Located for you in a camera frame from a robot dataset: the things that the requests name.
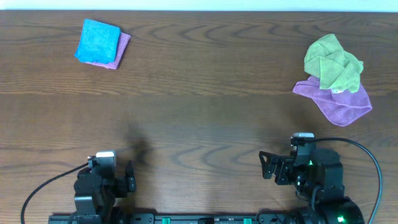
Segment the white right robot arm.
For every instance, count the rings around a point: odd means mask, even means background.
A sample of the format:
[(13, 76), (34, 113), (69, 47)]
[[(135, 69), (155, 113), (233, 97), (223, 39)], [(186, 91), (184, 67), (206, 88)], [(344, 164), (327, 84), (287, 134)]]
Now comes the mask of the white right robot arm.
[(297, 149), (288, 156), (261, 151), (264, 179), (277, 185), (293, 185), (308, 203), (286, 215), (283, 223), (364, 224), (359, 207), (345, 196), (343, 165), (329, 149)]

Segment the blue microfiber cloth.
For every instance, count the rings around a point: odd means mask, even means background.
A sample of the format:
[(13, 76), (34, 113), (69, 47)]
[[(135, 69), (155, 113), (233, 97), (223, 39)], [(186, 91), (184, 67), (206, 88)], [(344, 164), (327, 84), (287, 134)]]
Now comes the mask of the blue microfiber cloth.
[(75, 57), (80, 62), (110, 63), (116, 58), (119, 27), (85, 19)]

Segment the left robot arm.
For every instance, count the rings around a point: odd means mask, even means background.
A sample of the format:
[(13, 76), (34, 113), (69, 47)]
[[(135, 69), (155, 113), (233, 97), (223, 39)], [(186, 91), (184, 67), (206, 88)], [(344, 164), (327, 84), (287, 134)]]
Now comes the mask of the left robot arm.
[(115, 165), (113, 157), (96, 157), (79, 171), (74, 183), (76, 211), (68, 217), (68, 224), (129, 223), (128, 215), (114, 204), (136, 190), (133, 163), (127, 163), (122, 177), (115, 176)]

